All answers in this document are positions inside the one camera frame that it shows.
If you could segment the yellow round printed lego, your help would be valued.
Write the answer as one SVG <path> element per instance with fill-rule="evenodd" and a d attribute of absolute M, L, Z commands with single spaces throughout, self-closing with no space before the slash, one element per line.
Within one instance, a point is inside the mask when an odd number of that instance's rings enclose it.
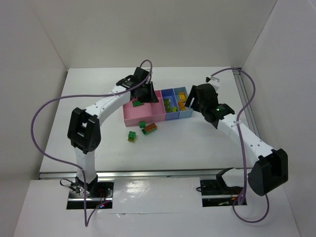
<path fill-rule="evenodd" d="M 187 98 L 184 92 L 178 93 L 178 102 L 186 102 Z"/>

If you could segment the yellow lego plate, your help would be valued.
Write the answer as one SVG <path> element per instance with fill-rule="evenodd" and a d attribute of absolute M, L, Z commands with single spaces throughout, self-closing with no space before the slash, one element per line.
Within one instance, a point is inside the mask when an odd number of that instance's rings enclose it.
<path fill-rule="evenodd" d="M 185 103 L 182 102 L 182 101 L 178 102 L 178 107 L 179 107 L 180 111 L 185 111 L 187 109 L 186 106 L 185 106 Z"/>

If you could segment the small dark green lego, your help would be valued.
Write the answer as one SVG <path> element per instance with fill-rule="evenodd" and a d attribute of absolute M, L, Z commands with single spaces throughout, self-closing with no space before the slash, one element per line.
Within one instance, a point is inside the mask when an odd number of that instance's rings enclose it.
<path fill-rule="evenodd" d="M 144 121 L 139 122 L 139 127 L 144 128 L 146 126 L 146 123 Z"/>

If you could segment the green square lego brick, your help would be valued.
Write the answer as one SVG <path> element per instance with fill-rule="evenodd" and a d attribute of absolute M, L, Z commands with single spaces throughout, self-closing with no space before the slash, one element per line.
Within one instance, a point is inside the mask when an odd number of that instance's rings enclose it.
<path fill-rule="evenodd" d="M 128 138 L 134 139 L 135 137 L 136 137 L 136 132 L 134 132 L 134 131 L 129 131 Z"/>

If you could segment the long green lego brick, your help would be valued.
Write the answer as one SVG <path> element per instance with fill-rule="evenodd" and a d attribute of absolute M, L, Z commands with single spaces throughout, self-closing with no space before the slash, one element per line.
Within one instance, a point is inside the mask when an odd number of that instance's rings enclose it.
<path fill-rule="evenodd" d="M 144 105 L 144 103 L 143 103 L 143 102 L 140 102 L 140 101 L 138 101 L 138 100 L 136 100 L 136 101 L 133 101 L 133 102 L 132 102 L 132 105 L 133 105 L 133 107 L 138 107 L 138 106 Z"/>

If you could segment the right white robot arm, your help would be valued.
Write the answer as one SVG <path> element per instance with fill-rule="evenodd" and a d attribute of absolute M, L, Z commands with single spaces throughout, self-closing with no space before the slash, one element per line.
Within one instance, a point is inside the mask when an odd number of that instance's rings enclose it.
<path fill-rule="evenodd" d="M 283 149 L 275 150 L 237 121 L 234 110 L 218 102 L 218 94 L 211 84 L 193 85 L 185 106 L 200 112 L 237 145 L 240 144 L 238 130 L 241 131 L 246 161 L 252 166 L 247 180 L 254 193 L 263 196 L 288 181 L 287 153 Z"/>

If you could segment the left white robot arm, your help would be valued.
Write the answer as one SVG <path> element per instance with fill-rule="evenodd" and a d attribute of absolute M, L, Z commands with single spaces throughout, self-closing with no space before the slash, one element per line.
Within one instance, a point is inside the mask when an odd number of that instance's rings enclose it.
<path fill-rule="evenodd" d="M 76 183 L 91 194 L 96 190 L 98 176 L 95 170 L 95 150 L 101 142 L 102 123 L 118 108 L 137 98 L 142 103 L 156 103 L 151 73 L 137 67 L 134 74 L 119 80 L 109 96 L 84 108 L 75 108 L 67 137 L 76 154 Z"/>

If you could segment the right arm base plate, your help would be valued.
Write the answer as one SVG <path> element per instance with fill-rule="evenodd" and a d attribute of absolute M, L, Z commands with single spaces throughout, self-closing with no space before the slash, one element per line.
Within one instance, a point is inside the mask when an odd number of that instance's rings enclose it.
<path fill-rule="evenodd" d="M 202 207 L 232 206 L 237 201 L 242 187 L 228 187 L 217 180 L 200 180 L 196 191 L 201 194 Z"/>

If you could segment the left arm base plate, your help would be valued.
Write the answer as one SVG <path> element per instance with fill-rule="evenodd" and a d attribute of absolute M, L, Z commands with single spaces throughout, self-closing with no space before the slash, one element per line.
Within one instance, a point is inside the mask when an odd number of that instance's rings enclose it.
<path fill-rule="evenodd" d="M 83 209 L 83 189 L 72 183 L 67 201 L 67 210 L 82 210 Z M 87 194 L 87 209 L 93 210 L 97 205 L 101 205 L 100 209 L 113 208 L 113 192 L 114 182 L 98 182 L 96 190 L 93 193 Z"/>

